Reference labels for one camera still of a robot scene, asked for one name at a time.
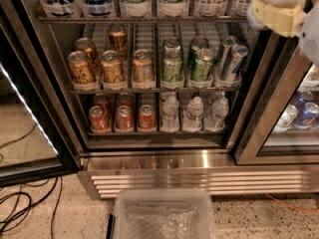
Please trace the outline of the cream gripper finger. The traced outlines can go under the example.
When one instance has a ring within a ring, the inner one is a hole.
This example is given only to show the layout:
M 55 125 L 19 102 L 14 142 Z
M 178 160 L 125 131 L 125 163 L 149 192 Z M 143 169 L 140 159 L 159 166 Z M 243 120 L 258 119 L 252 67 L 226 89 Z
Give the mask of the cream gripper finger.
M 256 30 L 269 29 L 282 37 L 293 38 L 301 33 L 306 16 L 304 6 L 305 0 L 251 0 L 247 20 Z

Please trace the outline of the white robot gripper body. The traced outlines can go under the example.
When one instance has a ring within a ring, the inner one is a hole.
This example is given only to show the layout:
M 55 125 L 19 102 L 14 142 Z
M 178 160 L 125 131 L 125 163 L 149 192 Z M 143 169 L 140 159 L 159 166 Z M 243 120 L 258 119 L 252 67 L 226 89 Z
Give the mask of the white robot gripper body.
M 319 67 L 319 1 L 307 13 L 299 37 L 299 48 L 316 67 Z

